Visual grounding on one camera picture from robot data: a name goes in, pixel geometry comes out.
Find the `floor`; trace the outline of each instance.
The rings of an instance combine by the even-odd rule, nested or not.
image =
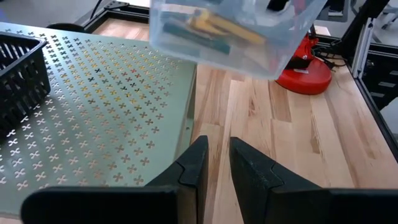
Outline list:
[[[88,15],[98,0],[3,0],[0,22],[46,27],[57,22],[75,22]],[[104,6],[111,0],[104,0]]]

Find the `metal plate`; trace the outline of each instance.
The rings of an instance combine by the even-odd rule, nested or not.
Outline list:
[[[0,25],[47,39],[52,86],[1,145],[1,213],[51,185],[145,185],[174,161],[194,63],[137,40]]]

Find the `red stand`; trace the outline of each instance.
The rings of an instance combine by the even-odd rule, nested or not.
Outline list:
[[[329,67],[312,54],[312,47],[318,39],[315,28],[307,34],[294,53],[287,68],[276,81],[282,87],[296,93],[314,95],[325,91],[331,81]]]
[[[321,60],[314,58],[305,70],[284,70],[276,82],[290,91],[314,95],[324,92],[330,81],[329,67]]]

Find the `wooden table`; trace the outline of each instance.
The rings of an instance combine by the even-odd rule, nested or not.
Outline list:
[[[140,40],[148,33],[145,24],[115,19],[95,31]],[[229,168],[230,136],[322,187],[398,188],[398,164],[347,67],[334,69],[326,92],[305,96],[199,65],[192,139],[201,134],[210,141],[206,223],[243,223]],[[0,220],[6,223],[13,220]]]

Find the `yellow object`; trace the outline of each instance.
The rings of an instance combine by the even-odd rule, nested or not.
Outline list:
[[[233,23],[221,16],[214,15],[209,10],[202,10],[201,14],[196,18],[198,21],[203,21],[207,24],[217,26],[222,30],[228,31],[240,38],[248,40],[254,44],[263,44],[266,40],[263,36],[245,28],[241,25]]]
[[[192,28],[205,31],[207,33],[216,34],[216,35],[226,35],[227,34],[226,32],[223,32],[223,31],[213,27],[211,24],[207,23],[200,17],[190,18],[188,20],[188,23],[190,24],[190,26]]]

